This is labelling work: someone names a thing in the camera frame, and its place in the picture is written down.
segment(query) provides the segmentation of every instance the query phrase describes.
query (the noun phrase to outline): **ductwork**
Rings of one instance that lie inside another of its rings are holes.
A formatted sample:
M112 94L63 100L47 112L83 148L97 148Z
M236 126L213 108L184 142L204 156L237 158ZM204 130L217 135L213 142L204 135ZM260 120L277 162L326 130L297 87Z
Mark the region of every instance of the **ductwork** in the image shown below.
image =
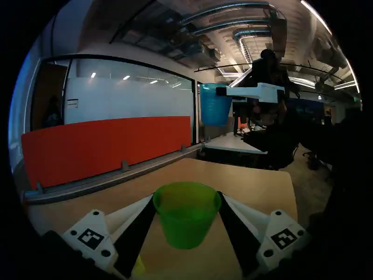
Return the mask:
M192 35L202 35L208 32L222 30L226 28L241 27L247 25L269 25L269 20L267 19L250 19L250 20L240 20L240 21L227 21L218 24L213 24L202 29L191 32Z
M240 51L245 58L247 63L252 63L253 59L251 58L250 52L246 44L243 42L245 38L253 38L253 37L271 37L270 30L243 30L238 31L233 34L233 37L240 48Z
M269 10L277 10L274 6L267 2L244 2L244 3L235 3L235 4L228 4L224 6L210 8L208 10L193 14L181 21L179 24L185 26L193 21L199 20L201 18L205 18L214 14L220 14L230 11L239 10L241 8L262 8L262 9L269 9Z

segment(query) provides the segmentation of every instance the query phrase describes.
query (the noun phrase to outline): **white wall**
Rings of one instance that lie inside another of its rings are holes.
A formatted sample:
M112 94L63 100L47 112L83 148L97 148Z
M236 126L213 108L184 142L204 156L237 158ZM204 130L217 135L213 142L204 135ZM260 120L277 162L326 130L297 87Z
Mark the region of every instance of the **white wall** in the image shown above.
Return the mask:
M215 83L215 74L213 71L208 70L194 73L194 69L190 69L166 56L128 44L92 43L79 53L132 59L173 71L201 83Z
M65 124L101 119L190 116L191 131L193 128L191 91L180 91L161 83L99 77L69 78L68 99L78 99L78 108L68 108L65 103ZM133 133L146 131L151 132L152 128L139 128Z

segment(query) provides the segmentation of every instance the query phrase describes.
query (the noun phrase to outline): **desk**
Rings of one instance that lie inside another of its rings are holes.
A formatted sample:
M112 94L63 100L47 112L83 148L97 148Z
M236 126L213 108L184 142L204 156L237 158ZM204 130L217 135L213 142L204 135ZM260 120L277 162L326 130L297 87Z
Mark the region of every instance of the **desk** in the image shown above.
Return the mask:
M263 213L284 210L297 220L297 205L290 175L282 171L230 166L182 159L139 178L79 198L32 205L29 218L35 229L63 233L92 209L112 213L153 193L162 185L195 181L222 191ZM134 279L242 280L241 269L220 216L217 215L202 244L177 250L167 244L155 215L140 252L146 273Z
M257 148L245 143L241 137L236 137L233 132L227 133L226 136L221 136L212 139L210 142L205 143L205 147L209 149L218 149L225 151L249 153L249 154L266 154Z

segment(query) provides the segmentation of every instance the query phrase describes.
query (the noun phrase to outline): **ceiling light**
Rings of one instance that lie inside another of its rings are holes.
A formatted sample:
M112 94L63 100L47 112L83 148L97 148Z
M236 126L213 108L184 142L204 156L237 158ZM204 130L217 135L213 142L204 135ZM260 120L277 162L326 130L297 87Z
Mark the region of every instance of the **ceiling light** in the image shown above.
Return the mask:
M241 77L242 73L224 73L223 77Z
M314 85L293 81L293 83L315 89Z
M344 83L344 84L338 84L334 87L334 90L340 90L340 89L344 89L346 87L350 87L350 86L356 86L356 83L355 81L350 81L350 82L347 82L347 83Z
M292 81L295 84L299 84L302 86L306 86L312 89L315 89L315 82L307 80L307 79L302 79L302 78L295 78L295 77L289 77L289 80Z
M326 30L328 30L330 35L333 35L332 32L330 31L329 27L326 25L325 21L318 14L318 12L316 12L316 10L314 8L312 8L312 6L310 4L308 4L306 1L302 0L300 2L303 4L303 6L305 6L307 9L309 9L309 11L314 14L314 16L316 16L318 18L318 20L323 24L323 26L326 28Z
M236 80L234 80L230 85L229 87L235 87L236 85L238 85L242 80L243 78L245 78L250 72L251 72L251 65L249 65L250 68L248 70L245 71L245 73L243 73L241 76L239 76Z
M351 74L353 76L353 80L355 81L356 89L358 90L358 93L360 93L360 88L359 88L359 85L358 85L358 81L356 80L355 73L353 72L352 67L350 65L350 62L348 61L347 58L346 58L346 61L347 61L348 67L350 68Z

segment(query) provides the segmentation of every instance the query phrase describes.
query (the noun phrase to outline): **ceiling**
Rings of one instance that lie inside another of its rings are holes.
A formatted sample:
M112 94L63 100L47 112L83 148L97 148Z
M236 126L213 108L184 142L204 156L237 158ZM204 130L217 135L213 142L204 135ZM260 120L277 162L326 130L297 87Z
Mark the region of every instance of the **ceiling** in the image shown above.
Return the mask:
M237 1L139 0L126 10L125 18L123 18L124 24L122 23L120 25L122 27L121 32L116 32L116 27L120 22L119 11L125 10L123 7L127 5L124 5L122 1L118 0L114 0L112 5L109 5L108 2L111 1L96 1L95 12L92 12L90 22L86 24L86 27L88 27L86 29L90 30L91 33L92 30L95 29L92 28L93 26L101 26L100 29L102 31L102 26L104 25L106 26L106 30L111 28L112 35L116 34L114 41L132 43L135 40L138 42L138 38L141 37L141 35L138 35L138 30L147 29L150 30L150 33L153 31L155 35L152 34L152 36L148 36L146 40L143 39L138 46L157 52L162 52L167 49L170 45L169 41L173 41L175 37L170 37L168 36L169 34L173 34L174 36L177 33L177 39L182 42L183 40L185 42L187 40L198 39L210 49L215 49L220 56L220 60L216 63L214 62L214 65L211 66L246 63L247 61L245 60L242 50L233 36L234 32L237 30L263 29L265 26L244 25L239 28L234 27L211 31L198 36L190 35L194 30L227 21L261 19L268 16L268 10L263 8L232 9L228 12L217 13L195 20L189 25L186 25L186 35L183 33L180 35L179 31L175 33L174 27L170 27L172 26L169 24L170 18L174 21L178 21L212 7L237 3ZM340 51L336 38L333 38L316 16L300 3L300 0L269 0L268 3L278 10L280 17L286 19L286 48L281 62L292 64L291 66L286 66L290 77L307 79L312 82L324 80L325 85L332 87L340 83L353 81L351 71L345 62L345 58ZM110 40L111 42L112 39L113 38L109 38L108 36L106 37L107 41ZM273 36L251 37L243 38L242 42L249 50L251 58L255 60L260 57L260 52L263 49L270 49L273 47L274 38ZM243 73L247 68L247 65L239 65L223 68L221 70L228 73ZM223 77L219 71L216 71L216 76L217 81L226 81L227 83L235 79L235 77ZM332 91L330 94L338 97L346 96L346 94L350 95L350 97L358 97L356 87Z

